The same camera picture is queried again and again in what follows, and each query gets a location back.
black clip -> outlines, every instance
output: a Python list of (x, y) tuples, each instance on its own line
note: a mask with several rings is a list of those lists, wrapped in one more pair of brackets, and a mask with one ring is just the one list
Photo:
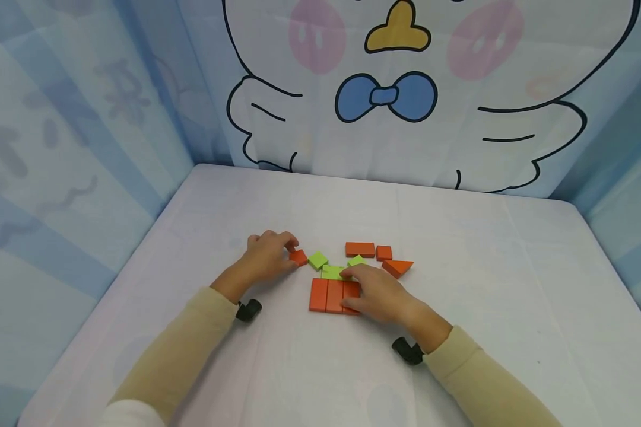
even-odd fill
[(262, 308), (261, 302), (255, 299), (250, 299), (247, 305), (244, 305), (242, 301), (238, 302), (238, 304), (240, 305), (240, 308), (237, 310), (235, 318), (244, 323), (253, 322), (254, 318), (259, 314), (259, 311), (261, 311)]
[(392, 343), (392, 350), (396, 351), (401, 356), (401, 359), (404, 359), (411, 366), (423, 363), (424, 353), (420, 350), (420, 346), (415, 344), (411, 347), (405, 337), (397, 338)]

hand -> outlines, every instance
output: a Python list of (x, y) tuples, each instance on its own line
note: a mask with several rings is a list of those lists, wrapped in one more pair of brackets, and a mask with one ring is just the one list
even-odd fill
[(344, 269), (340, 275), (356, 278), (363, 292), (360, 298), (344, 298), (342, 305), (361, 311), (378, 322), (402, 324), (409, 307), (418, 301), (382, 269), (359, 264)]
[(360, 298), (344, 298), (342, 305), (383, 323), (397, 323), (406, 328), (425, 354), (442, 345), (452, 326), (426, 303), (414, 297), (398, 280), (382, 269), (359, 264), (341, 273), (361, 284)]
[(244, 255), (218, 276), (211, 287), (237, 303), (255, 283), (275, 279), (297, 269), (297, 264), (283, 252), (284, 248), (294, 251), (297, 246), (299, 242), (290, 232), (277, 234), (266, 230), (262, 235), (252, 234), (247, 239)]

orange block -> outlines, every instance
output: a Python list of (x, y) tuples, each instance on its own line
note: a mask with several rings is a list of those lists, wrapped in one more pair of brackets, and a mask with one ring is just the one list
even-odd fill
[(374, 258), (375, 243), (347, 242), (344, 244), (344, 252), (347, 253), (347, 257), (349, 258), (353, 258), (356, 255), (364, 258)]
[[(342, 281), (344, 285), (344, 298), (359, 298), (361, 297), (361, 286), (359, 282), (352, 282), (351, 280)], [(352, 310), (347, 307), (342, 307), (342, 313), (344, 314), (361, 314), (356, 310)]]
[(309, 263), (306, 253), (301, 249), (299, 249), (299, 251), (290, 252), (290, 260), (296, 262), (300, 267)]
[(311, 282), (309, 311), (325, 312), (326, 301), (328, 301), (328, 279), (314, 278)]
[(413, 261), (384, 260), (382, 262), (382, 268), (397, 279), (411, 269), (412, 265)]
[(342, 280), (328, 279), (328, 300), (325, 304), (326, 313), (342, 314), (342, 298), (344, 297), (344, 284)]
[(391, 260), (392, 259), (392, 247), (391, 246), (377, 246), (377, 256), (378, 261)]

white tablecloth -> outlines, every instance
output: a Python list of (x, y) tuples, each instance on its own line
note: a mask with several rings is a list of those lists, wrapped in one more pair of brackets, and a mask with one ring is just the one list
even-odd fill
[[(123, 268), (19, 425), (90, 426), (154, 336), (244, 251), (290, 230), (343, 265), (344, 243), (415, 261), (402, 283), (460, 324), (564, 426), (641, 426), (641, 313), (568, 203), (200, 165)], [(212, 357), (180, 426), (464, 426), (403, 334), (308, 311), (306, 266)]]

green block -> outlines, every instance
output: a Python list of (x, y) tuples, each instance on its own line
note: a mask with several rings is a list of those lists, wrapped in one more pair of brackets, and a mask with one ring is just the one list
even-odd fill
[(324, 265), (322, 266), (322, 271), (320, 273), (321, 279), (332, 279), (332, 280), (344, 280), (342, 276), (339, 275), (339, 272), (344, 270), (342, 266), (336, 265)]
[(324, 264), (328, 264), (328, 258), (322, 253), (316, 252), (309, 257), (309, 264), (311, 264), (313, 270), (318, 271)]
[(366, 260), (364, 260), (364, 257), (360, 255), (356, 255), (355, 257), (351, 258), (351, 260), (347, 262), (347, 265), (350, 267), (355, 266), (357, 264), (366, 264)]

